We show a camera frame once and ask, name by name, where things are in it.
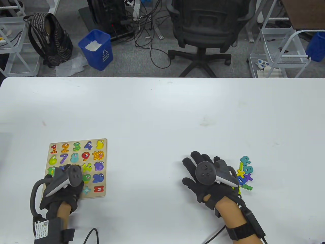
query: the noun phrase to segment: black patterned backpack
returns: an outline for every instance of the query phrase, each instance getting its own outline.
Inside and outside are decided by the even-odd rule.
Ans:
[[[52,68],[70,59],[73,49],[71,39],[53,14],[35,13],[25,16],[24,20],[29,23],[29,41],[35,51],[44,59],[44,65]],[[39,45],[35,41],[34,35],[37,37]]]

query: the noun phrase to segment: gloved hand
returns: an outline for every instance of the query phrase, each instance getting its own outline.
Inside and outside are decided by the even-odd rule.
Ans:
[[[64,167],[64,170],[67,170],[70,164],[67,164]],[[46,175],[45,178],[52,178],[50,174]],[[54,219],[57,217],[58,209],[62,202],[66,202],[71,206],[71,212],[74,212],[77,209],[77,202],[80,198],[82,189],[84,187],[84,182],[82,181],[79,186],[72,187],[71,185],[68,185],[66,188],[62,188],[58,190],[53,195],[46,197],[43,196],[40,209],[47,209],[46,218],[47,219]]]
[[[208,161],[208,162],[213,163],[208,155],[200,154],[197,151],[192,152],[191,157],[194,159],[194,161],[197,165],[203,161]],[[221,161],[219,161],[219,160],[220,160],[219,157],[215,157],[213,159],[214,165],[217,168],[219,168],[221,166],[220,164],[226,164],[223,160],[221,160]],[[190,178],[184,178],[183,184],[186,185],[190,190],[192,190],[196,194],[196,197],[197,197],[197,200],[199,203],[203,202],[203,203],[205,203],[205,205],[208,208],[213,210],[215,208],[216,203],[218,201],[220,201],[223,197],[227,196],[229,199],[231,199],[232,201],[234,201],[240,205],[245,204],[238,197],[238,187],[235,188],[235,190],[234,190],[234,189],[232,189],[231,186],[228,186],[223,183],[220,183],[220,184],[214,183],[212,185],[203,185],[196,179],[196,176],[195,176],[196,166],[192,163],[192,160],[186,157],[185,159],[183,159],[183,165],[187,168],[187,170],[189,171],[189,173],[191,174],[191,176],[194,179],[194,181],[193,181]],[[227,166],[227,167],[228,167],[229,171],[231,171],[232,176],[237,178],[235,170],[230,166]],[[211,195],[211,197],[207,201],[204,201],[203,200],[204,197],[209,194]]]

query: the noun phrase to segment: black office chair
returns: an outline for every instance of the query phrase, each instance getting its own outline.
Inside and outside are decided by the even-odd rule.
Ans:
[[[198,48],[196,54],[168,51],[171,60],[175,56],[192,60],[179,77],[185,77],[196,66],[210,77],[217,77],[208,62],[225,59],[225,65],[230,65],[231,54],[206,55],[206,49],[220,48],[220,53],[224,53],[231,45],[235,47],[239,32],[254,16],[255,8],[256,0],[167,0],[178,45]]]

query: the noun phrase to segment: blue bin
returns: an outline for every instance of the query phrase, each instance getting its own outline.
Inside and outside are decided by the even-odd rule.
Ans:
[[[321,62],[325,58],[325,32],[317,32],[309,42],[306,54],[313,61]]]
[[[89,51],[85,48],[89,43],[95,40],[101,44],[96,51]],[[105,32],[92,30],[78,43],[78,46],[83,51],[89,65],[97,70],[102,71],[113,61],[111,36]]]

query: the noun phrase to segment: wooden desk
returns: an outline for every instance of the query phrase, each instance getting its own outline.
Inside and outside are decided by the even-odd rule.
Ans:
[[[324,0],[282,0],[294,29],[325,29]]]

